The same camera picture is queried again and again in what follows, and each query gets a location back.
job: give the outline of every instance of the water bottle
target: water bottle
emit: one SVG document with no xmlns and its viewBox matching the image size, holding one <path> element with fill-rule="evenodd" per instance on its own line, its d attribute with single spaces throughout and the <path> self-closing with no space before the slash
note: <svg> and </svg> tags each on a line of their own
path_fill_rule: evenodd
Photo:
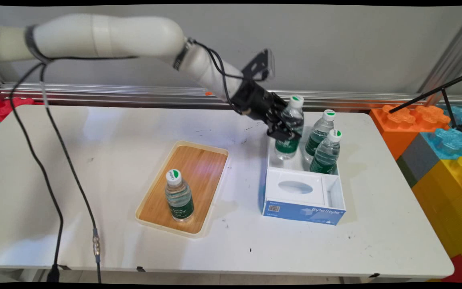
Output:
<svg viewBox="0 0 462 289">
<path fill-rule="evenodd" d="M 302 135 L 304 128 L 304 114 L 302 112 L 302 105 L 304 98 L 300 95 L 290 97 L 288 106 L 281 112 L 282 117 L 286 124 L 292 129 Z M 276 155 L 279 159 L 291 159 L 294 157 L 297 147 L 299 146 L 300 139 L 297 140 L 276 140 Z"/>
<path fill-rule="evenodd" d="M 317 147 L 315 156 L 310 164 L 310 172 L 330 174 L 336 167 L 340 154 L 341 131 L 330 130 L 326 139 Z"/>
<path fill-rule="evenodd" d="M 334 117 L 336 113 L 334 110 L 324 110 L 322 117 L 315 123 L 311 129 L 311 134 L 306 143 L 305 150 L 302 152 L 302 155 L 306 161 L 311 161 L 315 155 L 315 150 L 318 145 L 326 139 L 329 130 L 334 128 Z"/>
<path fill-rule="evenodd" d="M 192 191 L 181 177 L 179 170 L 170 170 L 165 177 L 167 178 L 165 196 L 172 218 L 178 222 L 187 222 L 194 213 Z"/>
</svg>

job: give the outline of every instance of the white tissue box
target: white tissue box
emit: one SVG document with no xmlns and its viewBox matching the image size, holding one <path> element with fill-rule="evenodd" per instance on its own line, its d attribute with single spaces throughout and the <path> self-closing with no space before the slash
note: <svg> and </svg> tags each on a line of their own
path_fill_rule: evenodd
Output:
<svg viewBox="0 0 462 289">
<path fill-rule="evenodd" d="M 305 145 L 300 143 L 295 156 L 282 161 L 276 156 L 275 139 L 268 138 L 263 215 L 336 225 L 346 211 L 338 166 L 333 174 L 309 172 L 301 152 Z"/>
</svg>

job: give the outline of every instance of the white table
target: white table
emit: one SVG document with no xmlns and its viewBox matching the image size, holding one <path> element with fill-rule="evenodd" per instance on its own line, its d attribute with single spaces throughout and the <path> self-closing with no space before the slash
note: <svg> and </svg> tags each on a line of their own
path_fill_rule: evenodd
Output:
<svg viewBox="0 0 462 289">
<path fill-rule="evenodd" d="M 454 268 L 366 114 L 338 113 L 347 212 L 337 226 L 262 216 L 266 126 L 231 110 L 54 106 L 101 236 L 102 270 L 442 278 Z M 18 111 L 64 214 L 59 264 L 95 269 L 92 226 L 43 106 Z M 312 125 L 321 113 L 305 113 Z M 229 150 L 207 236 L 134 219 L 174 143 Z M 49 268 L 59 219 L 13 114 L 0 124 L 0 267 Z"/>
</svg>

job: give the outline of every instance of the white bottle cap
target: white bottle cap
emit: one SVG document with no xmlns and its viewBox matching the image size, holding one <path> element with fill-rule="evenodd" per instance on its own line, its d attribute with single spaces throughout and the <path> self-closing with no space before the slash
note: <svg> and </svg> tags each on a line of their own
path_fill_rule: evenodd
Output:
<svg viewBox="0 0 462 289">
<path fill-rule="evenodd" d="M 304 97 L 300 95 L 292 95 L 292 97 L 290 97 L 290 101 L 288 102 L 288 105 L 292 108 L 302 108 L 303 104 Z"/>
<path fill-rule="evenodd" d="M 334 110 L 324 110 L 324 115 L 322 116 L 324 120 L 333 121 L 336 113 Z"/>
<path fill-rule="evenodd" d="M 341 139 L 341 131 L 329 130 L 328 139 L 332 142 L 339 142 Z"/>
<path fill-rule="evenodd" d="M 183 178 L 181 177 L 181 172 L 179 170 L 168 171 L 165 175 L 165 178 L 167 179 L 167 183 L 169 185 L 179 185 L 181 181 L 183 181 Z"/>
</svg>

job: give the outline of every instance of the tray rim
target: tray rim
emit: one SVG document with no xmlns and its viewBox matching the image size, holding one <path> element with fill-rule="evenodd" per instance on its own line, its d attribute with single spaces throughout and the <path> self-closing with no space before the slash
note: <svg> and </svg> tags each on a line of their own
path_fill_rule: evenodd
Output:
<svg viewBox="0 0 462 289">
<path fill-rule="evenodd" d="M 144 221 L 144 220 L 141 220 L 139 218 L 140 213 L 142 212 L 142 209 L 144 208 L 145 203 L 147 202 L 147 197 L 152 192 L 153 185 L 160 180 L 160 178 L 162 177 L 161 172 L 163 172 L 163 170 L 167 166 L 168 162 L 170 161 L 170 158 L 172 157 L 172 155 L 174 155 L 174 152 L 176 151 L 176 149 L 178 147 L 181 147 L 181 146 L 188 146 L 188 147 L 192 147 L 192 148 L 198 148 L 198 149 L 207 150 L 207 151 L 210 151 L 210 152 L 220 153 L 220 154 L 226 155 L 226 162 L 224 163 L 224 169 L 222 170 L 222 173 L 220 174 L 220 179 L 219 179 L 219 182 L 217 183 L 217 188 L 215 189 L 215 193 L 213 194 L 213 198 L 211 199 L 211 203 L 209 205 L 206 217 L 204 218 L 203 225 L 202 225 L 201 229 L 199 230 L 199 232 L 194 233 L 194 234 L 189 233 L 189 232 L 185 232 L 185 231 L 181 231 L 181 230 L 178 230 L 178 229 L 172 229 L 172 228 L 169 228 L 169 227 L 158 225 L 156 223 L 151 223 L 151 222 L 148 222 L 148 221 Z M 204 145 L 204 144 L 202 145 L 200 143 L 195 143 L 195 142 L 185 141 L 185 140 L 177 141 L 172 146 L 172 149 L 170 150 L 169 154 L 165 158 L 165 161 L 163 162 L 162 166 L 159 168 L 158 172 L 156 173 L 156 177 L 154 177 L 154 179 L 152 180 L 151 185 L 147 189 L 147 192 L 146 192 L 145 196 L 143 197 L 142 201 L 140 201 L 140 204 L 136 208 L 135 214 L 134 214 L 135 220 L 138 223 L 140 223 L 141 225 L 145 225 L 145 226 L 160 229 L 160 230 L 163 230 L 163 231 L 171 232 L 173 234 L 179 234 L 179 235 L 182 235 L 182 236 L 187 236 L 189 238 L 200 238 L 201 236 L 203 236 L 205 234 L 205 232 L 207 230 L 207 227 L 208 227 L 207 220 L 211 216 L 211 213 L 213 212 L 212 208 L 215 206 L 215 201 L 217 200 L 216 196 L 219 194 L 219 192 L 221 190 L 220 187 L 222 186 L 222 180 L 225 177 L 225 173 L 227 171 L 226 168 L 227 168 L 228 164 L 229 164 L 229 151 L 226 150 L 226 149 L 207 146 L 207 145 Z"/>
</svg>

